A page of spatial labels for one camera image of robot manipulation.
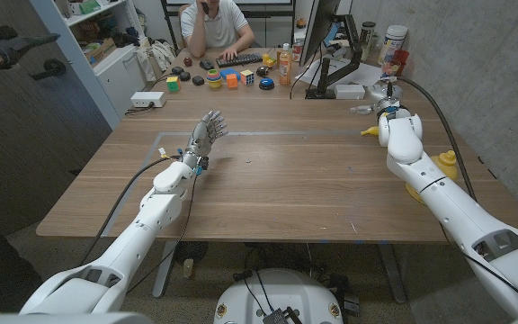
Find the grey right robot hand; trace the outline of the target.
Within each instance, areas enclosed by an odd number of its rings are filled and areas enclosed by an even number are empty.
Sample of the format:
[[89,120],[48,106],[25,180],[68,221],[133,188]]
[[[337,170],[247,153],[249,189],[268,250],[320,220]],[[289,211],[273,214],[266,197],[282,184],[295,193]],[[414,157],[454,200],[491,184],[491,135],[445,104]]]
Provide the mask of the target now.
[[367,94],[371,104],[355,106],[350,109],[351,113],[367,115],[378,113],[380,110],[397,105],[402,98],[403,89],[399,85],[373,85],[367,88]]

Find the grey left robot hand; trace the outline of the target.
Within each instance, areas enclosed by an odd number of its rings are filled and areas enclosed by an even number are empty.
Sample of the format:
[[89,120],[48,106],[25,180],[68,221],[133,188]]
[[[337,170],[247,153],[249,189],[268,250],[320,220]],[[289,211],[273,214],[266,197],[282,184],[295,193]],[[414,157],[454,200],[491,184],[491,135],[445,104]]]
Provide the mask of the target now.
[[228,134],[227,124],[221,111],[210,111],[195,125],[188,144],[181,157],[181,162],[190,168],[197,167],[208,158],[212,144]]

